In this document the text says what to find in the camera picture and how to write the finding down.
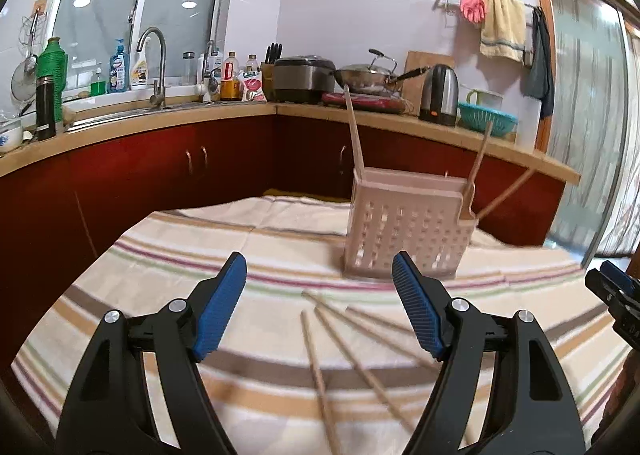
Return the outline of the long diagonal wooden chopstick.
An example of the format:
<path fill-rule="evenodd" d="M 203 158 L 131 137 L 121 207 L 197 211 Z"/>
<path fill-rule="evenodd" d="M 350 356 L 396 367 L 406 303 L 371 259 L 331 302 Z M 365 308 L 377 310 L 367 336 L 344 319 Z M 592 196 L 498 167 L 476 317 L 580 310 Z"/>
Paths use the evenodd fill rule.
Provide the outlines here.
<path fill-rule="evenodd" d="M 357 357 L 355 357 L 352 349 L 346 345 L 346 342 L 343 338 L 337 334 L 335 328 L 330 324 L 329 319 L 326 317 L 326 313 L 324 313 L 319 307 L 314 308 L 314 314 L 316 314 L 317 319 L 319 319 L 320 324 L 326 331 L 326 333 L 330 336 L 332 341 L 337 346 L 337 349 L 341 351 L 343 357 L 349 361 L 350 365 L 352 365 L 352 369 L 356 371 L 358 376 L 366 383 L 366 385 L 375 393 L 378 401 L 380 401 L 386 409 L 390 412 L 395 419 L 397 419 L 401 426 L 408 433 L 413 433 L 414 424 L 390 398 L 385 387 L 382 385 L 380 379 L 376 378 L 375 375 L 369 371 L 369 369 L 364 368 L 362 364 L 359 362 Z"/>

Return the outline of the crossing wooden chopstick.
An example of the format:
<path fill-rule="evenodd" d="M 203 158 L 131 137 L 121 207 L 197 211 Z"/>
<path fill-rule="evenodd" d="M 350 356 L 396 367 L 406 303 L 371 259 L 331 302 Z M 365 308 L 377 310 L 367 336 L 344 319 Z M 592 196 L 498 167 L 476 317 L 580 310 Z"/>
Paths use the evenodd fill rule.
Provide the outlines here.
<path fill-rule="evenodd" d="M 332 305 L 329 305 L 329 303 L 324 301 L 320 296 L 315 295 L 314 293 L 310 293 L 307 290 L 304 290 L 302 292 L 302 296 L 314 302 L 316 305 L 319 305 L 319 307 L 322 308 L 323 311 L 329 312 L 331 315 L 333 315 L 343 323 L 354 328 L 355 331 L 359 331 L 360 334 L 363 334 L 373 341 L 378 342 L 380 345 L 385 345 L 386 348 L 402 355 L 403 357 L 408 357 L 408 359 L 416 361 L 416 363 L 429 369 L 430 371 L 437 371 L 437 369 L 439 368 L 439 365 L 435 361 L 429 361 L 427 360 L 427 357 L 425 355 L 414 353 L 403 347 L 397 341 L 390 340 L 389 337 L 377 333 L 373 328 L 356 321 L 356 319 L 349 317 L 345 312 L 332 307 Z"/>

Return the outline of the curved wooden chopstick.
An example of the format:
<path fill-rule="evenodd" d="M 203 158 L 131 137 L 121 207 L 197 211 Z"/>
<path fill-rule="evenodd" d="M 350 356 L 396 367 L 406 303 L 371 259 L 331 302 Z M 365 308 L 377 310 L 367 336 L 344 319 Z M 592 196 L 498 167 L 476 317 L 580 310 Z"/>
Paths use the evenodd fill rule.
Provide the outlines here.
<path fill-rule="evenodd" d="M 393 331 L 400 331 L 401 333 L 408 334 L 408 335 L 413 334 L 412 328 L 409 327 L 408 325 L 396 323 L 391 319 L 386 319 L 381 315 L 363 311 L 361 309 L 352 307 L 351 305 L 349 305 L 349 307 L 346 308 L 346 312 L 349 314 L 361 317 L 362 319 L 367 319 L 367 321 L 375 323 L 376 325 L 393 329 Z"/>

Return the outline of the wooden countertop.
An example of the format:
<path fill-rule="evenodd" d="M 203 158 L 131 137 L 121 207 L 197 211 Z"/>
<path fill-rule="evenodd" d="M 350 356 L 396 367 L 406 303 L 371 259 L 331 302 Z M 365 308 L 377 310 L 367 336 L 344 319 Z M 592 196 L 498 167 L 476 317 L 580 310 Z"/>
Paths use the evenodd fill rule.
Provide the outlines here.
<path fill-rule="evenodd" d="M 262 116 L 302 117 L 340 123 L 348 121 L 345 109 L 304 104 L 239 103 L 152 110 L 119 120 L 99 122 L 93 126 L 85 124 L 80 129 L 75 128 L 49 140 L 15 149 L 1 157 L 1 174 L 6 176 L 38 161 L 81 147 L 115 140 L 115 138 L 168 129 L 173 126 Z M 357 111 L 356 121 L 361 126 L 416 136 L 423 140 L 452 145 L 471 152 L 477 152 L 482 141 L 482 136 L 477 132 L 439 126 L 409 116 Z M 580 174 L 577 171 L 539 150 L 527 152 L 511 142 L 491 137 L 486 154 L 526 169 L 533 169 L 564 183 L 577 185 L 580 182 Z"/>

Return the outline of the striped tablecloth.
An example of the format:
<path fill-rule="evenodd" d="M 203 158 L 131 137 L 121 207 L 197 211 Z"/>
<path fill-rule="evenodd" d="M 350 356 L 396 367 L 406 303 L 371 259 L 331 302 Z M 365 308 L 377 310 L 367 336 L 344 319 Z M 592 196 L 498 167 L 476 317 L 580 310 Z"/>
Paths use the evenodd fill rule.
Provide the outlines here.
<path fill-rule="evenodd" d="M 267 196 L 154 212 L 131 227 L 52 305 L 15 357 L 13 372 L 47 431 L 58 427 L 76 366 L 106 311 L 156 312 L 188 295 L 239 251 L 247 262 L 245 288 L 219 349 L 198 368 L 236 450 L 328 451 L 300 323 L 300 312 L 306 311 L 342 451 L 401 453 L 408 432 L 337 349 L 314 314 L 319 305 L 302 296 L 304 290 L 320 296 L 431 361 L 413 335 L 346 312 L 351 305 L 409 326 L 392 283 L 343 274 L 348 214 L 347 204 Z M 323 312 L 415 425 L 438 369 L 430 371 Z"/>

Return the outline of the dark hanging cloth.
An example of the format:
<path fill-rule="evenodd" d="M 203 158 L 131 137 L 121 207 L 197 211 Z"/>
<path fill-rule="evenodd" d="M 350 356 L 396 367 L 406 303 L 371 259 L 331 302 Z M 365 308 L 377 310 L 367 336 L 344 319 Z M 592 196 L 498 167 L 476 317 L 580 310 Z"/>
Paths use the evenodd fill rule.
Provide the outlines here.
<path fill-rule="evenodd" d="M 550 33 L 541 8 L 532 11 L 533 62 L 525 81 L 524 94 L 541 103 L 539 119 L 551 117 L 554 108 L 554 80 Z"/>

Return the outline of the steel electric kettle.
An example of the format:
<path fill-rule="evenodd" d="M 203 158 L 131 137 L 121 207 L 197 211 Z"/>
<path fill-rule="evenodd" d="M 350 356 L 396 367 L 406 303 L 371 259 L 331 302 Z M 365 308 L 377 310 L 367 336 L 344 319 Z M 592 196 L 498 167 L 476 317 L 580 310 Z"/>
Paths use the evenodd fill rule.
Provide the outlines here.
<path fill-rule="evenodd" d="M 436 64 L 425 74 L 419 119 L 455 126 L 458 118 L 459 81 L 454 68 Z"/>

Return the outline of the yellow hanging towel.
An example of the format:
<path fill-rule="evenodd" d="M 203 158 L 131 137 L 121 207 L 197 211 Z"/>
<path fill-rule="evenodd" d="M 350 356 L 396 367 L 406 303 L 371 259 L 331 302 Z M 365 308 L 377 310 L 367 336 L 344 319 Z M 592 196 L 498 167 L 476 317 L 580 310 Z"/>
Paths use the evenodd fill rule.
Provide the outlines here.
<path fill-rule="evenodd" d="M 526 11 L 519 0 L 484 0 L 486 12 L 480 30 L 480 52 L 521 63 L 525 54 Z"/>

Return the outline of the white blue ceramic bowl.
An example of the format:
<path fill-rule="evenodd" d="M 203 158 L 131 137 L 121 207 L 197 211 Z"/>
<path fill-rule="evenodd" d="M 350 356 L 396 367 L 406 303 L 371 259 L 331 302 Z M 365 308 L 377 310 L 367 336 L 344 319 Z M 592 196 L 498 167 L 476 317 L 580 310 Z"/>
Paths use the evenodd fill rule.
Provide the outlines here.
<path fill-rule="evenodd" d="M 17 149 L 23 143 L 24 130 L 20 119 L 2 120 L 0 123 L 0 155 Z"/>

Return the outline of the black thermos flask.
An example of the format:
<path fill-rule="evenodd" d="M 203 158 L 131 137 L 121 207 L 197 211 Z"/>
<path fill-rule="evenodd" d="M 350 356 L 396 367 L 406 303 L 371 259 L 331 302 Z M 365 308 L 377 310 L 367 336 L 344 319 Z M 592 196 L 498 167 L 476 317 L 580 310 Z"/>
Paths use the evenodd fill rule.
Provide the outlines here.
<path fill-rule="evenodd" d="M 38 141 L 55 136 L 54 79 L 43 76 L 36 82 L 36 134 Z"/>

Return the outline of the steel wok with lid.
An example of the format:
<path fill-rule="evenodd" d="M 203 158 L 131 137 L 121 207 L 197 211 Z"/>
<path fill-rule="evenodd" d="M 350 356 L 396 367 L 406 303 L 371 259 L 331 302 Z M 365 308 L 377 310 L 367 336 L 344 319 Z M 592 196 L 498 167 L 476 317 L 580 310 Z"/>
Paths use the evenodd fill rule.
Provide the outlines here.
<path fill-rule="evenodd" d="M 393 96 L 400 90 L 401 83 L 422 76 L 431 69 L 423 66 L 411 69 L 405 74 L 395 74 L 397 62 L 376 48 L 370 48 L 373 58 L 369 64 L 353 64 L 335 71 L 335 81 L 342 88 L 348 88 L 350 93 L 377 96 Z M 390 60 L 392 69 L 378 65 L 380 59 Z"/>

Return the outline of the small green soap bottle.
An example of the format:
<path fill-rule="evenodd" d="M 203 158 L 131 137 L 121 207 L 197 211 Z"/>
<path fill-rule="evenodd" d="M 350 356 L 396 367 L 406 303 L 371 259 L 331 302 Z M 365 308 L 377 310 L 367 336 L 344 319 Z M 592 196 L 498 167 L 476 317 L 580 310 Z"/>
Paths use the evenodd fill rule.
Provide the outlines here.
<path fill-rule="evenodd" d="M 106 93 L 106 80 L 102 74 L 101 65 L 96 66 L 90 81 L 90 95 L 100 96 Z"/>

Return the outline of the green thermos jug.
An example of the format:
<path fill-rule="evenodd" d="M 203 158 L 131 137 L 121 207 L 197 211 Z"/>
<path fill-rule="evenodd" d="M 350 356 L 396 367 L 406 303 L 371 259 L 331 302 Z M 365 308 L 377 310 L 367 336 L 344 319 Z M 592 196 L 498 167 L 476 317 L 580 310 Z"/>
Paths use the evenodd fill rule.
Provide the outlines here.
<path fill-rule="evenodd" d="M 53 112 L 58 129 L 63 126 L 62 93 L 66 88 L 67 62 L 68 56 L 60 45 L 59 37 L 50 38 L 37 58 L 37 78 L 46 76 L 53 78 Z"/>

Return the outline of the black rice cooker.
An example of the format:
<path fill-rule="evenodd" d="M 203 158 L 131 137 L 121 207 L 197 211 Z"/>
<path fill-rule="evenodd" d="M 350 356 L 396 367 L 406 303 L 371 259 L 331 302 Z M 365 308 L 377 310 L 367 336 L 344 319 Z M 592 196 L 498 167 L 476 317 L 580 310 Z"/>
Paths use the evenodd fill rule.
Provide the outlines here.
<path fill-rule="evenodd" d="M 318 55 L 282 57 L 274 63 L 272 83 L 278 102 L 318 104 L 332 93 L 335 65 Z"/>

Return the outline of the knife block with knives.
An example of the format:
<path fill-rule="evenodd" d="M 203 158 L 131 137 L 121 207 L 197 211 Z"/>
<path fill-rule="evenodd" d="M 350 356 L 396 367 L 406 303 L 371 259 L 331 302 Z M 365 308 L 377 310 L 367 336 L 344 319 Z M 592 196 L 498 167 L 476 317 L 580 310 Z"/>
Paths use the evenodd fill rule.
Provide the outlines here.
<path fill-rule="evenodd" d="M 264 93 L 268 102 L 273 102 L 276 99 L 273 88 L 273 67 L 281 55 L 282 44 L 273 42 L 268 46 L 265 59 L 260 65 L 260 72 L 262 73 L 262 93 Z"/>

